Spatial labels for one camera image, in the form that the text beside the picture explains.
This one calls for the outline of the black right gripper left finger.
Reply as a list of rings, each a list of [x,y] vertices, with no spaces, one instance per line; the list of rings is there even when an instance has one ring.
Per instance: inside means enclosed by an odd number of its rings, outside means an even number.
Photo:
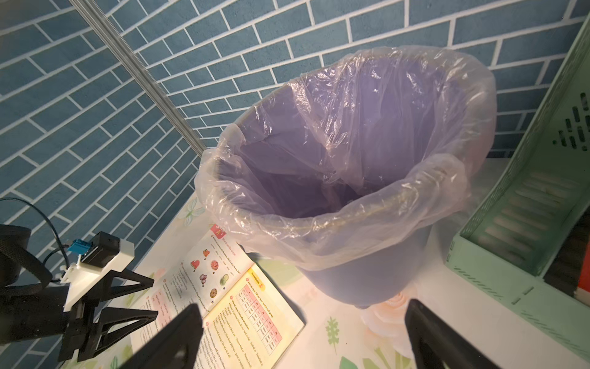
[[[203,333],[199,307],[190,304],[121,368],[193,368]]]

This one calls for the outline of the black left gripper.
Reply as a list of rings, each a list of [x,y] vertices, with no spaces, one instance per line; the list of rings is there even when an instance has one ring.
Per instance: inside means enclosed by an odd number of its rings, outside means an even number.
[[[52,274],[27,251],[31,230],[1,226],[1,343],[61,335],[59,361],[77,352],[77,361],[97,357],[134,331],[156,320],[157,311],[106,307],[97,322],[93,312],[66,312],[69,286],[51,287]],[[151,288],[153,278],[111,270],[83,297],[103,302]]]

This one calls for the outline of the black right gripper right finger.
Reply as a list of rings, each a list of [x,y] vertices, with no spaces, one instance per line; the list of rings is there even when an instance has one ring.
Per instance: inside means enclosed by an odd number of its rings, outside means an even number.
[[[405,325],[418,368],[499,368],[417,299],[408,304]]]

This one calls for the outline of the English textbook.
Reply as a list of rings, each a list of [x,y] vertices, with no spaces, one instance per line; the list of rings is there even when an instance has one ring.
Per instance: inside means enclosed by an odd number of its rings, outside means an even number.
[[[272,368],[304,328],[270,279],[216,224],[138,300],[140,309],[158,316],[132,334],[134,352],[192,304],[204,329],[196,368]]]

